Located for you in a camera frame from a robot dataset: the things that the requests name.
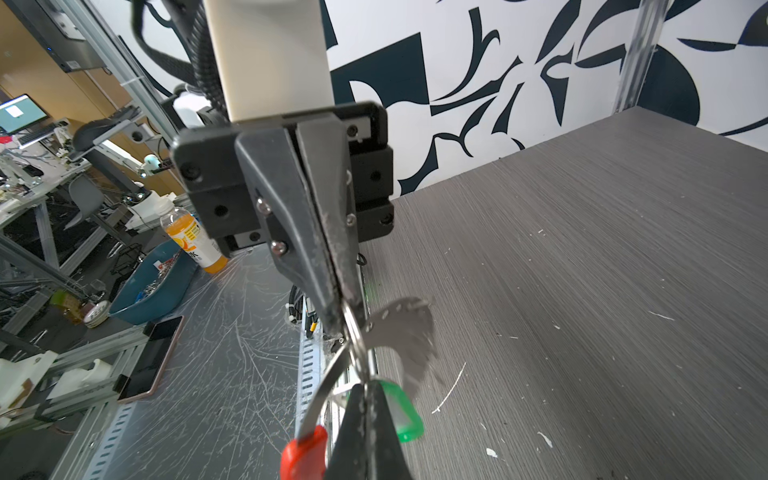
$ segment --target red plastic handle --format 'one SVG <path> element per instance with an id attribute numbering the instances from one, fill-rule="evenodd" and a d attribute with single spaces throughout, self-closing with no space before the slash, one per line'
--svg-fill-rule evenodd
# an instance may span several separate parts
<path id="1" fill-rule="evenodd" d="M 328 432 L 321 425 L 311 439 L 291 440 L 280 459 L 280 480 L 323 480 L 327 442 Z"/>

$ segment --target monitor screen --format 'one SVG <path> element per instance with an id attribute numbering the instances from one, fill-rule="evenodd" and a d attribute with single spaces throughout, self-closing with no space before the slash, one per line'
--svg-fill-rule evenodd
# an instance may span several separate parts
<path id="1" fill-rule="evenodd" d="M 8 135 L 24 130 L 46 118 L 48 114 L 28 95 L 16 97 L 0 105 L 0 128 Z"/>

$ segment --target teal basket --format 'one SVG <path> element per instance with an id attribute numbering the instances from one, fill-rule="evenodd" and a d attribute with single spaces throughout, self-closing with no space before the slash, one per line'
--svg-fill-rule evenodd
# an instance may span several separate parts
<path id="1" fill-rule="evenodd" d="M 147 285 L 157 280 L 158 271 L 154 263 L 158 260 L 161 262 L 169 260 L 179 250 L 181 247 L 173 240 L 155 247 L 123 285 L 112 302 L 109 316 L 133 325 L 141 325 L 160 319 L 176 308 L 184 298 L 184 293 L 197 269 L 197 263 L 186 253 L 179 255 L 179 259 L 154 292 L 138 302 L 136 297 Z"/>

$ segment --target orange juice bottle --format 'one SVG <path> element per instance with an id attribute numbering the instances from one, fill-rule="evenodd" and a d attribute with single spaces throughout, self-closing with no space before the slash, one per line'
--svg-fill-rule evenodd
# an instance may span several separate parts
<path id="1" fill-rule="evenodd" d="M 216 242 L 184 208 L 176 207 L 170 198 L 162 197 L 155 205 L 155 213 L 160 215 L 160 225 L 165 233 L 194 258 L 203 270 L 216 273 L 227 265 L 229 260 L 221 254 Z"/>

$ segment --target gray chair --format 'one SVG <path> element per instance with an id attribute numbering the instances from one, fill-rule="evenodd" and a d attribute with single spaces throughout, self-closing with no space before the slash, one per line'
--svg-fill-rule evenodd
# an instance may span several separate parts
<path id="1" fill-rule="evenodd" d="M 85 218 L 90 218 L 96 222 L 99 227 L 118 239 L 120 243 L 128 245 L 130 237 L 126 233 L 118 232 L 113 226 L 99 216 L 101 205 L 104 204 L 104 194 L 93 184 L 93 182 L 91 182 L 90 178 L 81 175 L 70 182 L 69 196 L 74 204 L 78 206 L 80 211 L 75 218 L 67 223 L 64 227 L 65 230 L 74 227 Z"/>

